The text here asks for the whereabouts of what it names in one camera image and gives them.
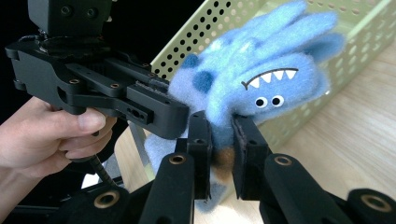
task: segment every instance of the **wooden table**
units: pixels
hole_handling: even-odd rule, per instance
[[[341,198],[351,189],[370,188],[396,199],[396,42],[278,152],[298,159]],[[116,156],[128,190],[149,181],[129,130],[116,144]],[[258,207],[232,194],[211,214],[196,211],[194,223],[262,223]]]

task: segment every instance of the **plush toy eye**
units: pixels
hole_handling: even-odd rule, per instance
[[[285,102],[285,99],[283,99],[283,96],[281,95],[276,95],[274,96],[274,98],[272,99],[272,104],[276,107],[282,106],[283,103]]]
[[[256,100],[256,106],[259,107],[259,108],[266,107],[267,104],[268,104],[268,101],[264,97],[259,97]]]

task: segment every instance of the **green plastic basket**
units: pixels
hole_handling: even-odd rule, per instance
[[[267,13],[286,0],[206,0],[152,62],[153,71],[171,79],[186,55],[199,53],[224,32]],[[309,11],[334,10],[339,15],[336,31],[346,36],[345,51],[322,66],[329,71],[331,91],[314,102],[266,121],[260,126],[272,150],[277,150],[396,36],[396,1],[307,0]]]

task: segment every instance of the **finger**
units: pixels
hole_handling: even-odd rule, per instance
[[[81,115],[66,111],[48,112],[37,122],[37,134],[46,139],[85,136],[95,133],[106,125],[106,117],[97,110],[87,108]]]
[[[66,158],[69,160],[80,159],[80,158],[90,157],[92,155],[99,153],[110,140],[112,133],[113,133],[112,131],[108,132],[99,141],[94,142],[89,146],[68,151],[65,154]]]
[[[64,152],[57,151],[42,162],[23,169],[22,172],[33,178],[41,178],[62,171],[70,162],[64,155]]]
[[[108,132],[110,132],[111,128],[114,126],[116,121],[117,121],[116,118],[107,118],[106,126],[99,131],[97,136],[86,135],[82,137],[73,137],[63,140],[59,145],[59,150],[70,151],[76,148],[87,147],[93,144],[94,142],[97,142],[99,139],[106,136]]]

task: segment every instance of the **fuzzy blue fabric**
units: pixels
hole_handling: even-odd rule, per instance
[[[228,31],[199,55],[186,57],[171,80],[169,95],[188,105],[191,113],[204,110],[211,124],[212,200],[197,202],[200,210],[210,212],[229,186],[233,115],[260,124],[329,90],[326,72],[318,65],[341,52],[345,39],[332,33],[335,13],[305,11],[305,1],[291,1]],[[175,144],[153,134],[148,137],[145,147],[155,172]]]

